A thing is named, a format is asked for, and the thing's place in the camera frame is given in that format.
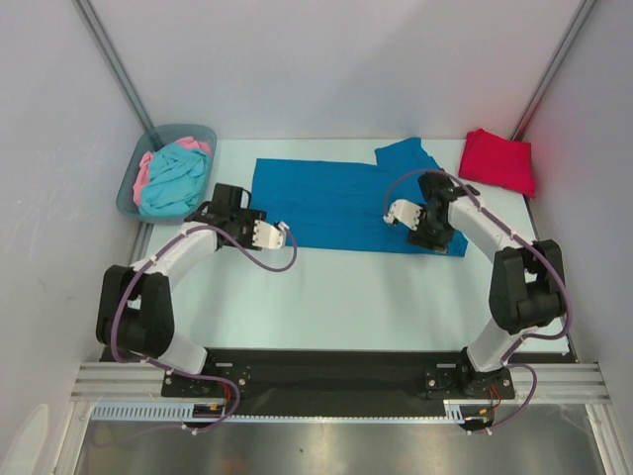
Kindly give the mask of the right aluminium corner post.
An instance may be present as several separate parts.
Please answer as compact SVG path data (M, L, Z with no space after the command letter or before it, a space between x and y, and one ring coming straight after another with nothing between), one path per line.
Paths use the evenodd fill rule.
M600 4L598 0L582 0L574 12L571 21L565 29L560 41L556 45L536 87L524 107L509 138L522 142L543 105L549 91L553 87L559 73L565 66L576 43L580 39L585 26L588 24L595 9Z

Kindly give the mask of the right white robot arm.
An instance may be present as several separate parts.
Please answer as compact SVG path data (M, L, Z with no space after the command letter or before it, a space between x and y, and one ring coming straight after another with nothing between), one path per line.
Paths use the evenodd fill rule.
M562 251L552 240L530 240L514 231L480 199L478 191L444 170L417 180L423 201L406 203L412 221L409 243L445 253L456 233L470 240L492 264L491 318L462 349L445 390L479 397L501 378L504 365L540 329L570 313Z

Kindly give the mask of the left aluminium corner post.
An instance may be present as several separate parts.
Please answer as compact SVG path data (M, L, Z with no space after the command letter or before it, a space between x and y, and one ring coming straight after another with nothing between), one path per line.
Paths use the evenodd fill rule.
M72 0L71 3L95 43L97 50L102 55L139 125L145 132L152 129L154 127L153 121L93 2L89 0Z

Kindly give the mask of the aluminium corner post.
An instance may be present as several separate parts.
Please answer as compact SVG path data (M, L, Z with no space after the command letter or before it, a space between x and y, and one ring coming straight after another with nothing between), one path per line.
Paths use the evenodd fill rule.
M72 0L71 3L95 43L97 50L102 55L139 125L145 132L152 129L154 127L153 121L93 2L89 0Z
M580 39L585 26L588 24L595 9L600 4L598 0L582 0L574 12L571 21L565 29L560 41L556 45L536 87L524 107L509 138L522 142L543 105L549 91L553 87L559 73L565 66L576 43Z

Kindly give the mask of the dark blue t shirt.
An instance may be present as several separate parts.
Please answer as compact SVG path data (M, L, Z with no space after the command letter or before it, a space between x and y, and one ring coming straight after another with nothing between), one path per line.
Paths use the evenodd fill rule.
M406 227L384 222L383 204L398 178L438 167L420 138L377 148L373 164L259 158L251 207L289 225L300 247L428 254L407 242Z

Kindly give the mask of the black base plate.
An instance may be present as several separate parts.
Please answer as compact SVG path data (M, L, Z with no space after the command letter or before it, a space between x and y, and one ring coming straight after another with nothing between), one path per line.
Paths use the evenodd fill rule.
M430 400L484 400L490 395L513 400L515 391L506 368L474 372L465 365L430 366L423 373L425 395Z
M232 398L236 391L228 384L231 381L242 392L249 384L251 371L249 366L220 363L213 367L214 377L222 378L223 382L216 380L189 377L178 373L164 374L160 395L165 398L180 399L206 399L206 398Z

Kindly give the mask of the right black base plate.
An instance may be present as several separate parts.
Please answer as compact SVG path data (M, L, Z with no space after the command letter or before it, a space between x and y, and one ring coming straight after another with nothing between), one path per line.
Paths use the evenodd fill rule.
M484 400L490 395L513 400L515 391L506 368L474 372L465 365L430 366L423 373L425 395L430 400Z

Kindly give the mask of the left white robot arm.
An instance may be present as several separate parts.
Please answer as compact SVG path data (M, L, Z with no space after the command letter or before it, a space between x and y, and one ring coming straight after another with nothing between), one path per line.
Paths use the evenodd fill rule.
M195 394L212 393L219 372L208 352L175 328L172 291L202 260L224 246L256 250L255 234L267 213L242 203L246 190L217 184L212 199L189 214L176 235L155 254L103 277L96 338L113 355L133 353L184 373Z

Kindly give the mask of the aluminium front rail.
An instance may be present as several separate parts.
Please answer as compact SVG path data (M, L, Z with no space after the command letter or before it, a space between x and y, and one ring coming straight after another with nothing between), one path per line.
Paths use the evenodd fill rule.
M292 395L392 391L397 395L424 398L425 369L451 365L244 366L250 367L251 377L241 394L245 399L254 399L273 390ZM531 368L516 365L508 370L515 397L503 401L505 403L517 402L527 395L540 404L605 404L610 400L596 364L545 363ZM170 374L148 364L84 363L71 390L71 398L74 401L193 400L162 397L160 390L165 373Z

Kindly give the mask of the teal plastic basket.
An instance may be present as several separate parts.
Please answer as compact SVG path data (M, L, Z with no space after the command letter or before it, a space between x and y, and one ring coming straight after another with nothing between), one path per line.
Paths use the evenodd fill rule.
M182 222L190 214L190 212L172 213L171 215L166 215L165 217L142 215L134 201L133 190L133 186L140 171L140 162L142 157L148 151L156 152L163 146L168 145L169 143L175 143L177 140L185 137L192 137L197 142L206 143L211 148L210 165L204 174L206 181L202 186L197 200L194 202L194 209L196 209L204 201L216 153L216 146L218 142L217 134L214 130L207 126L196 124L160 125L146 131L136 142L135 149L122 179L116 199L117 208L124 216L133 218L140 222L152 224L175 224L177 222Z

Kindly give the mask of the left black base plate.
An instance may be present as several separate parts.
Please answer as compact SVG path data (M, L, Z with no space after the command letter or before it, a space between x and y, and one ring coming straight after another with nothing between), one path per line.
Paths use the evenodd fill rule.
M232 398L236 391L228 384L231 381L242 392L249 384L251 371L249 366L220 363L213 367L214 377L222 378L223 382L216 380L189 377L178 373L164 374L160 395L165 398L180 399L206 399L206 398Z

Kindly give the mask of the black front mat strip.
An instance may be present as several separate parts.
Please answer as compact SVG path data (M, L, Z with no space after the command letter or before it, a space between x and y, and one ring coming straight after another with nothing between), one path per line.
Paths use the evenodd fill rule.
M457 351L328 351L215 349L207 380L151 368L149 393L197 403L221 398L235 385L237 414L261 418L421 418L441 414L443 402L514 403L522 369L567 366L571 352L519 352L514 370L479 375Z

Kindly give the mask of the folded red t shirt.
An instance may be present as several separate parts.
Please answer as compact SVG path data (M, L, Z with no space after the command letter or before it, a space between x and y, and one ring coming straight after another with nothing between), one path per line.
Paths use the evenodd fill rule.
M529 142L509 141L484 129L470 131L466 134L458 176L533 199L536 182L531 151Z

